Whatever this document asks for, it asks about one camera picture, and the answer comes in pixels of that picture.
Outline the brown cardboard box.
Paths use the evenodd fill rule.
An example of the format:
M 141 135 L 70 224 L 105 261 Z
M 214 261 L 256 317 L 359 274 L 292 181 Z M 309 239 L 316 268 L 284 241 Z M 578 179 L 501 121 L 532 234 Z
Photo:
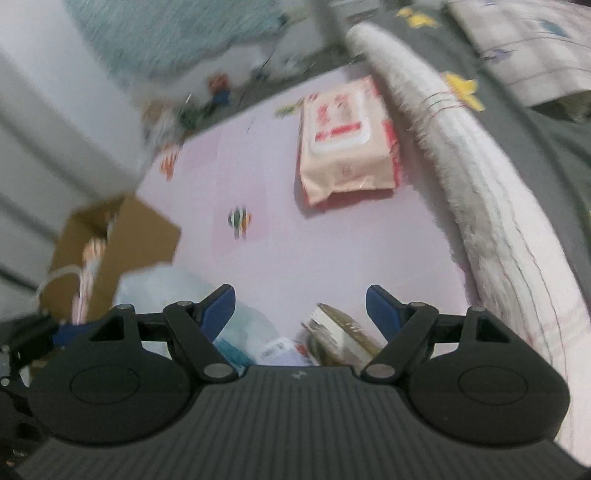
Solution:
M 83 250 L 93 239 L 106 248 L 86 302 L 94 321 L 112 305 L 119 279 L 127 272 L 173 259 L 181 230 L 132 194 L 114 197 L 72 213 L 53 252 L 50 272 L 83 265 Z

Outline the white fluffy blanket with stripes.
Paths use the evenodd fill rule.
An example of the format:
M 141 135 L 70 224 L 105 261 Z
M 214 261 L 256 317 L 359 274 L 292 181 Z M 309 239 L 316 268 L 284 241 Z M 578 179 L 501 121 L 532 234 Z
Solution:
M 370 22 L 346 42 L 386 81 L 432 158 L 484 306 L 566 380 L 571 401 L 557 439 L 589 464 L 590 308 L 549 219 L 477 117 L 492 105 L 482 83 Z

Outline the white book block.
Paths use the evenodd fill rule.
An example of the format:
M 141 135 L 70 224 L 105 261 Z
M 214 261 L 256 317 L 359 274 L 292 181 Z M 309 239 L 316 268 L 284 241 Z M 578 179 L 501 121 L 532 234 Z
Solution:
M 308 351 L 322 366 L 349 366 L 360 372 L 382 350 L 356 320 L 324 303 L 315 306 L 303 327 Z

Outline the blue floral curtain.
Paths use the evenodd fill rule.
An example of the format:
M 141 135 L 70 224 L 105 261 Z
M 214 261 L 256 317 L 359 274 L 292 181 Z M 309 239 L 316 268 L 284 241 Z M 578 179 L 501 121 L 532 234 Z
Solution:
M 66 1 L 83 40 L 121 86 L 164 80 L 235 44 L 274 37 L 287 26 L 280 1 Z

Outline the white blue plastic bag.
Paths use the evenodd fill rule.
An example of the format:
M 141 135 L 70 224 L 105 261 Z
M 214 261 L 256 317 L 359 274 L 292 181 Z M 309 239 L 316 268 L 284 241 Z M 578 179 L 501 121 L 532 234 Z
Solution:
M 214 293 L 204 279 L 176 266 L 157 263 L 121 276 L 112 304 L 131 304 L 138 314 L 159 313 L 179 301 L 197 304 Z M 279 331 L 259 310 L 226 291 L 197 316 L 200 329 L 225 359 L 242 373 L 255 365 Z

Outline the red wet wipes pack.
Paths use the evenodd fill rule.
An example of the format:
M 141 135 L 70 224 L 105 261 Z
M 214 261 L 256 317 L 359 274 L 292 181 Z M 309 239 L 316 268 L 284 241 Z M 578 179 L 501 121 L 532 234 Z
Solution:
M 297 174 L 310 206 L 339 194 L 398 189 L 399 139 L 372 76 L 304 97 Z

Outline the checked white pillow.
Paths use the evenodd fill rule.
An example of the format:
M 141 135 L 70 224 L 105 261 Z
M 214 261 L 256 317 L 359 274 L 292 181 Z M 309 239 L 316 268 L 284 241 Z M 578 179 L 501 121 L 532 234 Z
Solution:
M 568 1 L 449 1 L 494 76 L 527 107 L 590 92 L 590 8 Z

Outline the grey blanket with yellow patches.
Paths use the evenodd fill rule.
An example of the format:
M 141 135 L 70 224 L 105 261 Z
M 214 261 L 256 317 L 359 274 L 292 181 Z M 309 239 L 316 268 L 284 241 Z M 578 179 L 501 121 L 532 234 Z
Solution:
M 440 72 L 478 81 L 485 110 L 477 118 L 512 160 L 561 242 L 580 288 L 590 295 L 590 124 L 556 106 L 521 105 L 495 79 L 446 8 L 420 10 L 436 28 L 412 28 L 394 10 L 370 18 L 399 37 Z

